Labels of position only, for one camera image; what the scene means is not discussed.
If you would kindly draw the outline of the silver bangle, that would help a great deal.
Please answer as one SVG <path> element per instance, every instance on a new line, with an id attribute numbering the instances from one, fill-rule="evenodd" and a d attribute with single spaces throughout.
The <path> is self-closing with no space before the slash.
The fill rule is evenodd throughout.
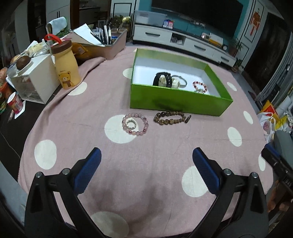
<path id="1" fill-rule="evenodd" d="M 173 75 L 171 77 L 172 79 L 172 88 L 185 88 L 187 86 L 187 81 L 182 77 L 182 76 L 178 76 L 178 75 Z"/>

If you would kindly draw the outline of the black wrist watch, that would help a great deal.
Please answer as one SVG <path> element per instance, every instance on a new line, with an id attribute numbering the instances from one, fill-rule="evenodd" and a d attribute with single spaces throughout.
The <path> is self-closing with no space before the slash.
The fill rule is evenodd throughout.
<path id="1" fill-rule="evenodd" d="M 155 75 L 153 80 L 153 86 L 160 86 L 160 87 L 172 87 L 172 78 L 171 74 L 168 72 L 159 72 Z"/>

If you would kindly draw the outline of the green jewelry box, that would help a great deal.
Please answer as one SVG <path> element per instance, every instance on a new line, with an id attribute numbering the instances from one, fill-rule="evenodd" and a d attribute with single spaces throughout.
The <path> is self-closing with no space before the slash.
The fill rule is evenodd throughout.
<path id="1" fill-rule="evenodd" d="M 182 76 L 185 88 L 153 86 L 157 73 Z M 212 68 L 200 60 L 155 50 L 137 49 L 130 86 L 133 109 L 182 111 L 221 116 L 233 99 Z"/>

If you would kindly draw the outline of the pink polka dot cloth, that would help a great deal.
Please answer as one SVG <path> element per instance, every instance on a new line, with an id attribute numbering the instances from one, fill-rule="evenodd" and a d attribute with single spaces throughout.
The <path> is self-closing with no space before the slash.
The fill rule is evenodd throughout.
<path id="1" fill-rule="evenodd" d="M 193 163 L 196 147 L 235 174 L 256 172 L 268 191 L 273 171 L 261 157 L 263 130 L 246 94 L 221 67 L 212 65 L 233 99 L 221 116 L 192 115 L 188 123 L 161 126 L 154 111 L 141 110 L 147 133 L 123 130 L 122 119 L 132 112 L 135 52 L 126 47 L 113 60 L 88 60 L 79 69 L 82 83 L 59 91 L 44 108 L 24 145 L 21 187 L 29 191 L 37 172 L 57 174 L 98 147 L 101 163 L 79 199 L 112 237 L 167 237 L 196 227 L 215 199 Z"/>

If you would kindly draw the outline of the white plastic bag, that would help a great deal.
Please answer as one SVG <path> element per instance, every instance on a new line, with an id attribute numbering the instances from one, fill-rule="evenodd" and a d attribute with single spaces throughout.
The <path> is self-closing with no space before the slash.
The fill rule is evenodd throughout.
<path id="1" fill-rule="evenodd" d="M 275 134 L 276 120 L 271 112 L 258 113 L 257 118 L 263 129 L 264 137 L 267 143 L 270 143 Z"/>

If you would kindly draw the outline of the yellow bear bottle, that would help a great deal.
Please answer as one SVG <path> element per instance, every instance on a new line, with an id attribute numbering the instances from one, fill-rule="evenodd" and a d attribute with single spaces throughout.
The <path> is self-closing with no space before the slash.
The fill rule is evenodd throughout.
<path id="1" fill-rule="evenodd" d="M 65 40 L 51 47 L 55 58 L 55 68 L 58 79 L 64 89 L 77 86 L 80 81 L 77 61 L 72 52 L 71 40 Z"/>

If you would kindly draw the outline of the red cup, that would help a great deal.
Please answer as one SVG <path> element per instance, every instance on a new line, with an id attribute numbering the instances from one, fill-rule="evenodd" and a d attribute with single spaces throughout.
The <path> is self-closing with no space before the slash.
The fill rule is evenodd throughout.
<path id="1" fill-rule="evenodd" d="M 12 108 L 15 114 L 18 114 L 23 109 L 23 102 L 16 92 L 13 92 L 8 98 L 8 105 Z"/>

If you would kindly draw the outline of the white plastic box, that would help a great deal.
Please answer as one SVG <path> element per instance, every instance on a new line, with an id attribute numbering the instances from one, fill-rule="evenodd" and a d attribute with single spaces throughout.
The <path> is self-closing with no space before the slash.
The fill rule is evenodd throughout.
<path id="1" fill-rule="evenodd" d="M 11 82 L 21 99 L 39 104 L 46 104 L 60 85 L 50 54 L 32 58 Z"/>

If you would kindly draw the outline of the pink storage bin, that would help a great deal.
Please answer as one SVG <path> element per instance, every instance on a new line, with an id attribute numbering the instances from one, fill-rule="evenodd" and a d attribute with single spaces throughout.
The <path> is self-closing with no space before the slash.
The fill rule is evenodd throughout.
<path id="1" fill-rule="evenodd" d="M 77 60 L 86 61 L 95 57 L 103 57 L 112 60 L 120 51 L 125 48 L 128 30 L 122 28 L 120 30 L 112 29 L 112 36 L 117 36 L 111 45 L 95 46 L 89 44 L 80 44 L 77 52 L 74 53 Z"/>

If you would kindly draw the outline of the white tv cabinet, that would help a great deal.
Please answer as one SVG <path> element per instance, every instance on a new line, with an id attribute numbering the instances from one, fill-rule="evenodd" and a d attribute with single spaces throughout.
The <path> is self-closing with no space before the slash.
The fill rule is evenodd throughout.
<path id="1" fill-rule="evenodd" d="M 226 64 L 230 67 L 234 66 L 236 63 L 236 58 L 210 43 L 200 40 L 199 38 L 165 28 L 135 24 L 133 41 L 159 44 L 180 49 L 200 55 L 201 57 L 205 57 L 219 64 Z"/>

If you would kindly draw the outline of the white paper sheet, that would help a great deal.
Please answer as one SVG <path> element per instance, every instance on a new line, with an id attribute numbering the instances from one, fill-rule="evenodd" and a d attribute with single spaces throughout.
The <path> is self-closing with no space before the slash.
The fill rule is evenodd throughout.
<path id="1" fill-rule="evenodd" d="M 67 35 L 63 37 L 63 40 L 71 40 L 73 43 L 94 45 L 104 47 L 105 45 L 99 40 L 92 30 L 85 23 L 82 26 L 70 31 Z"/>

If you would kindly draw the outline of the black television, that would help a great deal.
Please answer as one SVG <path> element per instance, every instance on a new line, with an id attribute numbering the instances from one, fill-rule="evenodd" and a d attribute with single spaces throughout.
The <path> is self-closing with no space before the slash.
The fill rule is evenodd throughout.
<path id="1" fill-rule="evenodd" d="M 243 5 L 235 0 L 157 0 L 152 1 L 151 7 L 199 20 L 229 37 L 234 36 L 243 9 Z"/>

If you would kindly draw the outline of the red chinese knot decoration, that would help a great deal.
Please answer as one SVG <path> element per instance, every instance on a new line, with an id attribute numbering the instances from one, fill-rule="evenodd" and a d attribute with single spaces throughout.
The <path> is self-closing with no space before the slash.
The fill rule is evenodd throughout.
<path id="1" fill-rule="evenodd" d="M 254 31 L 257 31 L 259 28 L 259 24 L 260 24 L 260 20 L 261 20 L 261 16 L 260 14 L 256 11 L 253 13 L 250 24 L 252 25 L 252 29 L 250 32 L 250 36 L 253 35 Z"/>

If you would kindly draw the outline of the clear plastic storage box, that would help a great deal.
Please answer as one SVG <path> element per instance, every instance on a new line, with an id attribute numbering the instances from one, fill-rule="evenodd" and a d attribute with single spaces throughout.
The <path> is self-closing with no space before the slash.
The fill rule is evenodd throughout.
<path id="1" fill-rule="evenodd" d="M 136 10 L 134 23 L 161 27 L 166 17 L 167 15 L 163 13 Z"/>

